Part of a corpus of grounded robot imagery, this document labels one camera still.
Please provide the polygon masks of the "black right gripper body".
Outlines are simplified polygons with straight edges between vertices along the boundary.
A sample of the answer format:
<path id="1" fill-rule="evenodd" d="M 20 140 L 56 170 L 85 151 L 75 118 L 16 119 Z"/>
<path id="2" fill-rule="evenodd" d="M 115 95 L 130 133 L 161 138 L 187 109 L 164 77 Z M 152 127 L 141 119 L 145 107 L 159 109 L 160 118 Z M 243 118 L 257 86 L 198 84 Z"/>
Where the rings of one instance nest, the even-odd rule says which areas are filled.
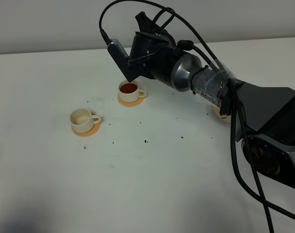
<path id="1" fill-rule="evenodd" d="M 182 49 L 166 30 L 161 33 L 136 32 L 127 66 L 133 77 L 170 80 L 174 65 L 182 57 Z"/>

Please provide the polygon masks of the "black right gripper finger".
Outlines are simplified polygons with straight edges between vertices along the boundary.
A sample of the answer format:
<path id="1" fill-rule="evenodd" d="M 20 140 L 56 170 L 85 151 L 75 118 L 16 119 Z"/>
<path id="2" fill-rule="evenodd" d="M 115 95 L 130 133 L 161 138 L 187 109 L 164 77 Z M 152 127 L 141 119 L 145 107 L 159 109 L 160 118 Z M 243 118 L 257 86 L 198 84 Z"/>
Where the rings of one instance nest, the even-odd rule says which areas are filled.
<path id="1" fill-rule="evenodd" d="M 135 16 L 139 30 L 145 33 L 156 33 L 160 27 L 149 19 L 144 12 L 140 12 Z"/>

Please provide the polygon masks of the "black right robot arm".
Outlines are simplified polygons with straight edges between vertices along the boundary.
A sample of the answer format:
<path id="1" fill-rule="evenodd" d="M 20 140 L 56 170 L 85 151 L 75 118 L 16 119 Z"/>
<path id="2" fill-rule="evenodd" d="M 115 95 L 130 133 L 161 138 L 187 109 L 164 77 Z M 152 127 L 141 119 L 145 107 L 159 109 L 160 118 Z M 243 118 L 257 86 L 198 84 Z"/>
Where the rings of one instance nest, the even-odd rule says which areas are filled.
<path id="1" fill-rule="evenodd" d="M 191 41 L 175 42 L 144 12 L 136 16 L 129 69 L 180 91 L 192 91 L 234 120 L 234 138 L 260 174 L 295 189 L 295 91 L 259 87 L 236 79 L 218 60 L 209 60 Z"/>

